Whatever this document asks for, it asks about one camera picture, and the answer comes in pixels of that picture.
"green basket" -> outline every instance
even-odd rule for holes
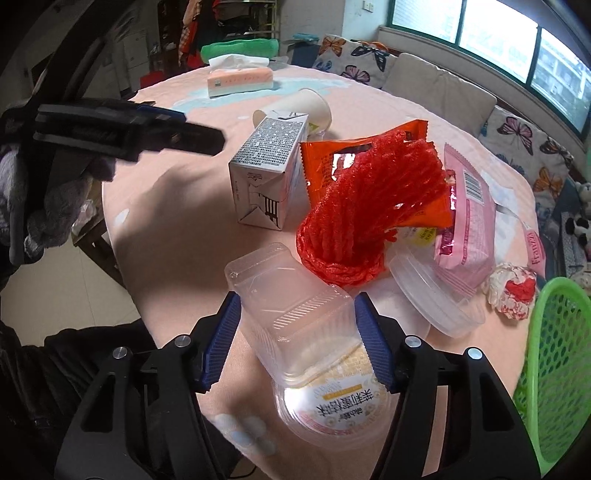
[[[545,475],[591,413],[591,300],[568,278],[538,297],[513,400]]]

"clear plastic container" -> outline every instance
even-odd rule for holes
[[[485,321],[479,298],[466,298],[433,271],[434,245],[396,242],[388,252],[390,272],[414,307],[438,330],[461,337]]]
[[[283,244],[230,262],[240,329],[275,383],[304,385],[361,343],[353,298],[307,270]]]
[[[358,449],[385,437],[394,416],[393,395],[375,378],[363,345],[307,385],[274,390],[283,422],[323,449]]]
[[[414,307],[391,275],[373,280],[359,291],[369,295],[380,315],[395,319],[406,335],[427,338],[431,324]]]

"white cabinet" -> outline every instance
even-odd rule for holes
[[[84,94],[87,98],[121,98],[115,66],[101,65]]]
[[[129,83],[131,84],[131,90],[137,92],[139,90],[139,79],[144,75],[150,73],[150,63],[146,62],[142,65],[137,65],[128,70],[129,71]]]
[[[148,47],[144,30],[124,37],[123,47],[128,70],[148,62]]]

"clear plastic clamshell box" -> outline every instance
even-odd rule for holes
[[[298,387],[360,343],[353,298],[307,270],[274,243],[230,262],[230,289],[240,295],[240,329],[275,383]]]

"pink wrapper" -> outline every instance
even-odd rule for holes
[[[435,240],[435,273],[467,297],[495,269],[496,205],[488,185],[458,151],[446,144],[446,170],[455,173],[452,186],[454,225]]]

